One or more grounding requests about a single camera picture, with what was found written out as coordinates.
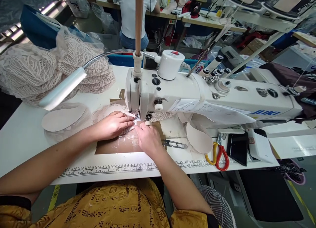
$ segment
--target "person's left hand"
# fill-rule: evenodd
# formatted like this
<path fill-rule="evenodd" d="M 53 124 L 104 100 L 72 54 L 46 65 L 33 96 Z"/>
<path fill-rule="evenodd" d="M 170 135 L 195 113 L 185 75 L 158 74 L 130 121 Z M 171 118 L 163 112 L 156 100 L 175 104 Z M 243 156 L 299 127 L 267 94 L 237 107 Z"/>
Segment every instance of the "person's left hand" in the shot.
<path fill-rule="evenodd" d="M 123 129 L 133 126 L 134 120 L 132 116 L 115 111 L 87 129 L 94 141 L 109 140 L 119 136 Z"/>

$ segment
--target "paper label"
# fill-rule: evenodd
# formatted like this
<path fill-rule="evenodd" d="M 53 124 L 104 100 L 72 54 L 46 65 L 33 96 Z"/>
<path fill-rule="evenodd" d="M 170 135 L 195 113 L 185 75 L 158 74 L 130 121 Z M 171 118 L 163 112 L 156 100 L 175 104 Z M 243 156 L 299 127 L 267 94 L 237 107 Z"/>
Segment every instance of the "paper label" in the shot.
<path fill-rule="evenodd" d="M 250 113 L 249 111 L 211 104 L 207 101 L 204 101 L 198 109 L 195 109 L 197 104 L 197 100 L 181 99 L 177 100 L 169 111 L 198 113 L 218 124 L 224 125 L 256 122 L 255 119 L 246 115 Z"/>

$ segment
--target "yellow scissors handle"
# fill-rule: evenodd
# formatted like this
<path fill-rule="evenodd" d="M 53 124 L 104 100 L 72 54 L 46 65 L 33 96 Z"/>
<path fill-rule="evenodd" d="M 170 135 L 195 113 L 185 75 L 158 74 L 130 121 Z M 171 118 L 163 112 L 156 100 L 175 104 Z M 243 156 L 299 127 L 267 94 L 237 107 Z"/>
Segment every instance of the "yellow scissors handle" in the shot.
<path fill-rule="evenodd" d="M 211 161 L 209 158 L 208 158 L 208 155 L 206 154 L 205 155 L 205 159 L 207 162 L 209 162 L 211 165 L 215 165 L 216 164 L 216 149 L 217 149 L 217 145 L 218 143 L 217 142 L 213 142 L 213 161 Z"/>

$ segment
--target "person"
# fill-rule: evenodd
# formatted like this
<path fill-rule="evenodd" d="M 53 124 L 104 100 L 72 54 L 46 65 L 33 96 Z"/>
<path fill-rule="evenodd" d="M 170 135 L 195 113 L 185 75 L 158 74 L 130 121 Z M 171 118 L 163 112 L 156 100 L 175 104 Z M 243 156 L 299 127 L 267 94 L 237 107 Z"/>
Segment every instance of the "person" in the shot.
<path fill-rule="evenodd" d="M 0 178 L 0 227 L 218 227 L 211 208 L 173 161 L 153 126 L 135 126 L 140 148 L 155 162 L 177 208 L 168 222 L 163 199 L 152 180 L 97 182 L 31 222 L 31 205 L 92 143 L 109 140 L 133 125 L 119 111 L 27 160 Z"/>
<path fill-rule="evenodd" d="M 127 49 L 135 49 L 135 11 L 136 1 L 135 0 L 107 0 L 108 2 L 118 2 L 121 9 L 122 16 L 122 27 L 119 33 L 119 38 L 123 46 Z M 142 39 L 141 39 L 141 50 L 146 49 L 149 40 L 145 32 L 145 13 L 146 10 L 155 14 L 160 13 L 160 6 L 157 0 L 144 0 L 143 6 L 143 24 L 142 24 Z"/>

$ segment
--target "ruler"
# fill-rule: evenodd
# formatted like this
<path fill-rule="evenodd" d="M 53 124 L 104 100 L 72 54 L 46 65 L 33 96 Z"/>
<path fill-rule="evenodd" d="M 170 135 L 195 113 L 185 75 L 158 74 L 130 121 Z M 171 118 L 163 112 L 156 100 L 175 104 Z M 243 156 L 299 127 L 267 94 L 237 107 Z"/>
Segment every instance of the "ruler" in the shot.
<path fill-rule="evenodd" d="M 311 147 L 294 147 L 292 148 L 293 151 L 295 152 L 301 152 L 301 151 L 313 151 L 316 150 L 316 146 L 311 146 Z"/>
<path fill-rule="evenodd" d="M 177 165 L 182 168 L 201 168 L 214 166 L 209 164 L 206 160 L 180 160 L 175 161 Z M 229 161 L 230 164 L 237 163 L 234 160 Z M 123 173 L 138 173 L 146 171 L 158 171 L 157 166 L 153 162 L 149 163 L 135 163 L 135 164 L 115 164 L 115 165 L 92 165 L 83 167 L 69 167 L 59 178 L 70 178 L 80 176 L 93 176 L 93 175 L 109 175 L 109 174 L 123 174 Z"/>

